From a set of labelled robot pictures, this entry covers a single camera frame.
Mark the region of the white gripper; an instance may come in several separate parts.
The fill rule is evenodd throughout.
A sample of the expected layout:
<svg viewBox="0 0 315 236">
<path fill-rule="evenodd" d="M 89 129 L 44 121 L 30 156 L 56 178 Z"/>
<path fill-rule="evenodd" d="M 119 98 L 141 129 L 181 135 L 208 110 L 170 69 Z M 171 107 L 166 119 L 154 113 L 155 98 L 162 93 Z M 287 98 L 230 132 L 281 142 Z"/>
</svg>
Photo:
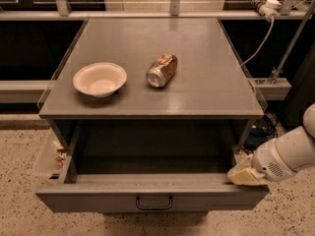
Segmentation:
<svg viewBox="0 0 315 236">
<path fill-rule="evenodd" d="M 259 186 L 264 177 L 271 182 L 281 182 L 295 175 L 281 158 L 275 139 L 260 145 L 253 155 L 247 155 L 226 173 L 234 185 L 244 186 Z"/>
</svg>

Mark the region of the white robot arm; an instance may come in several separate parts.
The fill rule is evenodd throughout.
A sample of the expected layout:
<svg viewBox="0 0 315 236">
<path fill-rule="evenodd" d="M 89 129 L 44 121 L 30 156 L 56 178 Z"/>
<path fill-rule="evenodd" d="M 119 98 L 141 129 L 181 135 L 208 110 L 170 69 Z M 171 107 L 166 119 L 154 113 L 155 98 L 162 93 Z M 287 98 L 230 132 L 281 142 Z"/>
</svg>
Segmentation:
<svg viewBox="0 0 315 236">
<path fill-rule="evenodd" d="M 315 165 L 315 104 L 303 115 L 303 125 L 271 139 L 227 172 L 234 185 L 259 186 L 262 180 L 281 182 Z"/>
</svg>

